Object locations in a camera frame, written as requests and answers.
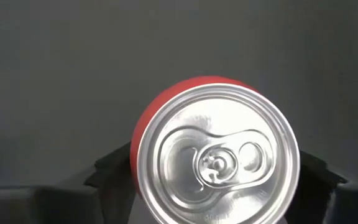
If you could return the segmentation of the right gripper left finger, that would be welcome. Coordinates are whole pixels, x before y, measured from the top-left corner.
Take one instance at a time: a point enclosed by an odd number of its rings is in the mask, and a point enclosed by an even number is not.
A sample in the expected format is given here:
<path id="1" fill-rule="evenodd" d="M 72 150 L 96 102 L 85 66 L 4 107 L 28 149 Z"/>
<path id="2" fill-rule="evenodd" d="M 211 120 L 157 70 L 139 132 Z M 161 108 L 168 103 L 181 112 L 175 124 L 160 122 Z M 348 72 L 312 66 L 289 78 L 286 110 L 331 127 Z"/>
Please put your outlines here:
<path id="1" fill-rule="evenodd" d="M 130 146 L 98 159 L 78 188 L 0 187 L 0 224 L 127 224 L 135 197 Z"/>

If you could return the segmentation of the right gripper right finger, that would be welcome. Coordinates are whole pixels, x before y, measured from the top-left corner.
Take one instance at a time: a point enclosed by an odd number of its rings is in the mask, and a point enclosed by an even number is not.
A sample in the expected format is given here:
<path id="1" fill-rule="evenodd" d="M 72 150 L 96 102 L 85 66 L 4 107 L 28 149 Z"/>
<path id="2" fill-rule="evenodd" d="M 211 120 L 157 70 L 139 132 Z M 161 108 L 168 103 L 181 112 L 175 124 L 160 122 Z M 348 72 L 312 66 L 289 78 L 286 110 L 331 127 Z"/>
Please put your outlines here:
<path id="1" fill-rule="evenodd" d="M 358 182 L 300 152 L 300 179 L 286 212 L 287 224 L 358 224 Z"/>

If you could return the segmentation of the red lettered soda can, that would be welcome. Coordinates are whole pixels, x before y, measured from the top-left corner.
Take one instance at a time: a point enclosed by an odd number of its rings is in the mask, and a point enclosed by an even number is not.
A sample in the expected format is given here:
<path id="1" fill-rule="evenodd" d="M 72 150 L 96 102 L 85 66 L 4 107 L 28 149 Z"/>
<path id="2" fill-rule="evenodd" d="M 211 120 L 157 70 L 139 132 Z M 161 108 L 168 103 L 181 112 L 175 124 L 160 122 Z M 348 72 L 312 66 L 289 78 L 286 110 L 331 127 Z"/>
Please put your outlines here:
<path id="1" fill-rule="evenodd" d="M 161 92 L 136 124 L 130 163 L 158 224 L 278 224 L 300 178 L 298 143 L 282 112 L 218 76 Z"/>

